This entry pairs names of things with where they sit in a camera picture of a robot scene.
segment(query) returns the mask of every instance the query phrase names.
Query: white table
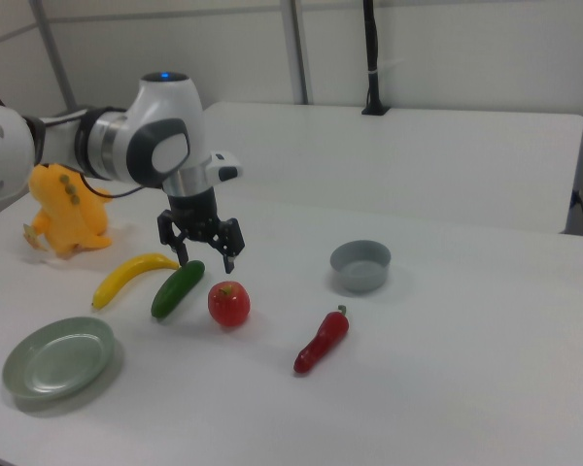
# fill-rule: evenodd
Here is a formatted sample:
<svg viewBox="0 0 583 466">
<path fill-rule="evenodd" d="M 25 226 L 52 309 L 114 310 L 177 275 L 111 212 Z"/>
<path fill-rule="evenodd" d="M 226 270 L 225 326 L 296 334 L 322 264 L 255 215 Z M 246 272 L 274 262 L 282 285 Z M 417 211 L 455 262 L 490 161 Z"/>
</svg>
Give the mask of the white table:
<svg viewBox="0 0 583 466">
<path fill-rule="evenodd" d="M 583 117 L 218 103 L 212 149 L 246 167 L 249 199 L 559 233 Z"/>
<path fill-rule="evenodd" d="M 289 171 L 283 193 L 266 196 L 255 155 L 235 152 L 251 169 L 217 192 L 247 243 L 231 277 L 251 294 L 249 321 L 224 332 L 211 320 L 207 291 L 227 276 L 217 252 L 190 244 L 204 280 L 161 324 L 150 305 L 169 272 L 133 281 L 99 315 L 117 338 L 113 362 L 63 400 L 15 401 L 1 384 L 5 358 L 43 325 L 90 316 L 92 292 L 125 259 L 170 255 L 155 225 L 166 199 L 112 202 L 115 244 L 68 261 L 21 239 L 38 208 L 29 196 L 0 214 L 2 460 L 583 465 L 583 238 L 294 204 L 302 192 L 286 190 L 298 186 Z M 357 238 L 383 242 L 394 259 L 386 285 L 363 296 L 328 270 L 331 251 Z M 349 335 L 295 377 L 298 351 L 339 304 Z"/>
</svg>

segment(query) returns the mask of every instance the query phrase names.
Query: yellow stuffed toy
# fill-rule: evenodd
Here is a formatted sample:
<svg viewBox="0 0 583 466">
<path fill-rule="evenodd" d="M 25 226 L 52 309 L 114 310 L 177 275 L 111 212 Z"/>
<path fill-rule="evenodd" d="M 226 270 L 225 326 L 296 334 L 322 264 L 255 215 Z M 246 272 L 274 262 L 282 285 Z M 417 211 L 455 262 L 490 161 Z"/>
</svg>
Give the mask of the yellow stuffed toy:
<svg viewBox="0 0 583 466">
<path fill-rule="evenodd" d="M 79 173 L 57 164 L 37 165 L 28 187 L 41 204 L 32 225 L 24 225 L 24 238 L 33 248 L 44 249 L 38 235 L 45 235 L 57 254 L 67 254 L 75 248 L 99 250 L 112 244 L 110 238 L 102 236 L 108 227 L 104 203 L 110 199 L 86 188 Z"/>
</svg>

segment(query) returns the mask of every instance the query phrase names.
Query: red chili pepper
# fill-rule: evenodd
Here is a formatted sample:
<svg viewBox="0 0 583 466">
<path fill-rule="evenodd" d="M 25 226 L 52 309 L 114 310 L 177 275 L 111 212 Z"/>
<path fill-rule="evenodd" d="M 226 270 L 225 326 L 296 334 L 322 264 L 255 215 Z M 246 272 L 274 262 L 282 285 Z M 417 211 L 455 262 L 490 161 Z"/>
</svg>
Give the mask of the red chili pepper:
<svg viewBox="0 0 583 466">
<path fill-rule="evenodd" d="M 293 369 L 298 374 L 309 372 L 348 333 L 350 322 L 346 318 L 346 307 L 339 306 L 337 309 L 339 311 L 326 315 L 315 338 L 300 352 L 293 363 Z"/>
</svg>

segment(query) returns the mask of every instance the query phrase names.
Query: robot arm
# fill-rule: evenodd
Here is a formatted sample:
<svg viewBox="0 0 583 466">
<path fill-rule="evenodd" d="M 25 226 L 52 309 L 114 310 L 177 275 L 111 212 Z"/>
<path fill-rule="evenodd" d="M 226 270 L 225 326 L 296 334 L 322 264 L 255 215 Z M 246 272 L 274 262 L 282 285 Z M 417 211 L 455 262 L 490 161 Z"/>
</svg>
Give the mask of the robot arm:
<svg viewBox="0 0 583 466">
<path fill-rule="evenodd" d="M 158 217 L 160 241 L 182 264 L 188 261 L 184 239 L 208 243 L 223 255 L 226 272 L 233 269 L 244 241 L 235 218 L 218 218 L 213 186 L 237 178 L 242 169 L 232 154 L 204 149 L 203 110 L 186 75 L 143 77 L 127 111 L 83 110 L 39 120 L 0 107 L 0 125 L 0 197 L 18 192 L 37 163 L 161 188 L 170 210 Z"/>
</svg>

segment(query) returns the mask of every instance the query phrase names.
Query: cucumber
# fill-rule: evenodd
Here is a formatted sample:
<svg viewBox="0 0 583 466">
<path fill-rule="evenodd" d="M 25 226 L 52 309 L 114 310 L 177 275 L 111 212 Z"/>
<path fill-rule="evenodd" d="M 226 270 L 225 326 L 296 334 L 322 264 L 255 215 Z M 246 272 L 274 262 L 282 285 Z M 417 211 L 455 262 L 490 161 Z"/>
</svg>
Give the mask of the cucumber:
<svg viewBox="0 0 583 466">
<path fill-rule="evenodd" d="M 165 318 L 171 314 L 189 291 L 200 282 L 204 273 L 205 264 L 200 260 L 191 260 L 173 272 L 155 294 L 152 316 Z"/>
</svg>

